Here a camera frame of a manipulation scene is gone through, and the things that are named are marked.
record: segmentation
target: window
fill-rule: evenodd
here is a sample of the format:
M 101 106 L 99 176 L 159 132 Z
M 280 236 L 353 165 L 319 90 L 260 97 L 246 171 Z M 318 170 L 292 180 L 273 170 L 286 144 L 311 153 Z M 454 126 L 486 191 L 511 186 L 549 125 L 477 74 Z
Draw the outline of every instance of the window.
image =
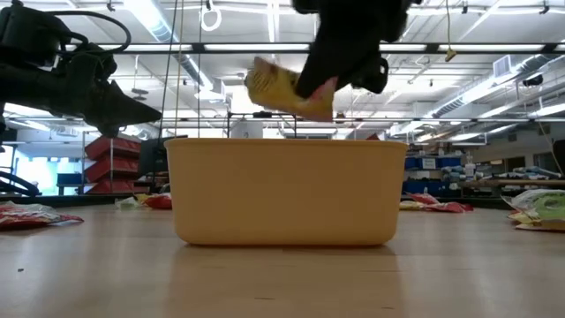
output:
M 552 153 L 543 153 L 533 156 L 533 164 L 541 169 L 550 170 L 552 172 L 559 172 L 557 164 L 555 164 L 554 155 Z
M 506 171 L 512 172 L 515 168 L 523 168 L 526 166 L 525 157 L 515 157 L 506 159 Z

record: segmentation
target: red storage rack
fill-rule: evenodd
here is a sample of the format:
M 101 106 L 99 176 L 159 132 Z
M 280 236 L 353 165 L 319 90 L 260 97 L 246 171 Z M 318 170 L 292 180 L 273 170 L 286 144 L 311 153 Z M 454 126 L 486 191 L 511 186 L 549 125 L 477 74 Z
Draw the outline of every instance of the red storage rack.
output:
M 109 155 L 111 139 L 100 137 L 85 147 L 88 159 L 98 160 L 100 157 Z M 138 158 L 141 144 L 136 141 L 114 138 L 114 157 Z
M 98 162 L 85 170 L 88 182 L 98 182 L 101 178 L 109 178 L 111 162 L 109 156 L 104 156 Z M 114 179 L 137 179 L 138 161 L 129 158 L 114 157 Z
M 139 151 L 136 141 L 115 138 L 113 141 L 100 137 L 90 143 L 85 152 L 96 163 L 85 170 L 89 183 L 96 183 L 88 194 L 143 193 L 147 189 L 134 187 L 138 178 Z
M 88 194 L 107 194 L 107 193 L 133 193 L 128 180 L 114 180 L 113 183 L 109 179 L 104 179 L 98 182 Z

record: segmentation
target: tan plastic bin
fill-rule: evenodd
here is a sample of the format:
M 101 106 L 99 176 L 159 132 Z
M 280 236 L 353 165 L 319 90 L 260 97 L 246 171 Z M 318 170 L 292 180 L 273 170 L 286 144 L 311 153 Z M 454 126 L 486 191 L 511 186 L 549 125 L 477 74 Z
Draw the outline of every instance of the tan plastic bin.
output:
M 370 246 L 395 235 L 403 143 L 177 139 L 165 146 L 175 227 L 188 243 Z

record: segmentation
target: hanging ring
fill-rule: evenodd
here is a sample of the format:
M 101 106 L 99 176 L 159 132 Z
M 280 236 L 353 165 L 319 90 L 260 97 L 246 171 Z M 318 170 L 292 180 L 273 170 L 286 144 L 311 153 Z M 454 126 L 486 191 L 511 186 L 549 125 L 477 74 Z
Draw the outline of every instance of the hanging ring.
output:
M 215 23 L 212 26 L 208 26 L 204 21 L 204 17 L 206 16 L 207 13 L 210 12 L 214 12 L 216 14 Z M 219 9 L 216 9 L 215 7 L 212 7 L 212 9 L 210 10 L 202 11 L 200 14 L 200 26 L 204 31 L 207 32 L 214 31 L 220 26 L 221 23 L 222 23 L 222 12 Z

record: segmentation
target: desk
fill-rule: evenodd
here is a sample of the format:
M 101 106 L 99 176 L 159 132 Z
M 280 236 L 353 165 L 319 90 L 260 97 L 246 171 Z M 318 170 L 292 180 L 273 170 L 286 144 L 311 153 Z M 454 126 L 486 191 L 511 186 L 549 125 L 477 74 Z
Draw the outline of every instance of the desk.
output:
M 459 183 L 461 188 L 492 188 L 493 196 L 500 197 L 504 186 L 545 186 L 564 188 L 565 180 L 504 180 L 487 179 L 479 181 L 464 181 Z
M 84 194 L 85 192 L 85 187 L 83 185 L 56 185 L 59 188 L 59 195 L 64 195 L 64 189 L 66 187 L 76 187 L 77 189 L 79 189 L 79 192 L 77 193 L 78 195 Z
M 66 208 L 0 234 L 0 317 L 561 317 L 565 235 L 507 212 L 402 212 L 386 246 L 185 245 L 167 211 Z

